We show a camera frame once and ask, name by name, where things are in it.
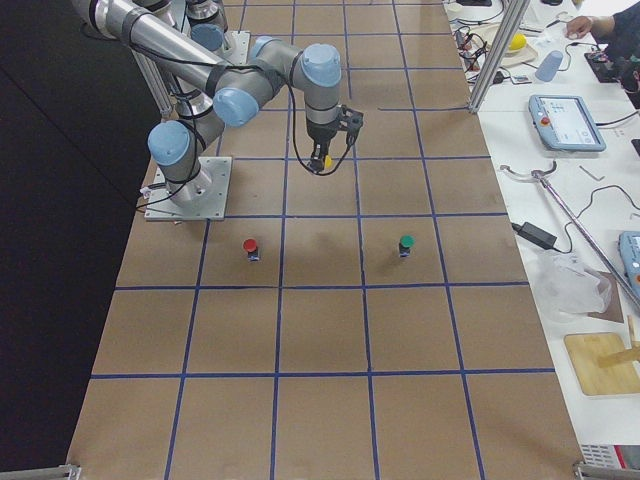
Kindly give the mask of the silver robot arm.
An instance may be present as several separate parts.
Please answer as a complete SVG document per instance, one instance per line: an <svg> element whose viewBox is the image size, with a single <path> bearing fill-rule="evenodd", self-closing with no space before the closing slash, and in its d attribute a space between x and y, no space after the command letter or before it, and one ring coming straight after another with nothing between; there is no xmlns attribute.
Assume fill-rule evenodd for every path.
<svg viewBox="0 0 640 480"><path fill-rule="evenodd" d="M186 17L190 36L196 43L213 52L228 46L228 22L221 1L188 0Z"/></svg>
<svg viewBox="0 0 640 480"><path fill-rule="evenodd" d="M174 117L154 127L148 147L164 176L162 206L194 211L212 194L214 177L200 159L228 127L253 120L281 89L303 94L313 142L303 168L336 172L329 147L348 132L349 110L339 102L341 59L330 44L305 48L262 36L245 62L222 56L226 19L219 1L188 1L187 32L177 28L168 1L75 1L76 14L96 33L127 47L161 107Z"/></svg>

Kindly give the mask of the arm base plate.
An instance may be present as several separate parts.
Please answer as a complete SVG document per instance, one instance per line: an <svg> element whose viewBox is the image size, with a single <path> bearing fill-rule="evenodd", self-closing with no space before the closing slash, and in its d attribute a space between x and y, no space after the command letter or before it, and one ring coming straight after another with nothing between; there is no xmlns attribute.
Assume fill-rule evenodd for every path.
<svg viewBox="0 0 640 480"><path fill-rule="evenodd" d="M224 33L222 46L218 50L219 55L234 65L243 65L247 62L251 34L245 30L228 30Z"/></svg>
<svg viewBox="0 0 640 480"><path fill-rule="evenodd" d="M161 169L156 168L154 182L161 187L149 192L150 206L144 213L147 221L224 219L233 159L200 156L199 162L198 175L172 197Z"/></svg>

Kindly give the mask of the person's hand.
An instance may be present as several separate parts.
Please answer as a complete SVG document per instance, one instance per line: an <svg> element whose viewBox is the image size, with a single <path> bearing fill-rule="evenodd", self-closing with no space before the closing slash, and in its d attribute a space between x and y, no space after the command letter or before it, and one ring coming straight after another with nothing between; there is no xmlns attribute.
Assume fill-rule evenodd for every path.
<svg viewBox="0 0 640 480"><path fill-rule="evenodd" d="M578 16L566 23L565 36L571 40L577 40L587 35L594 20L589 16Z"/></svg>

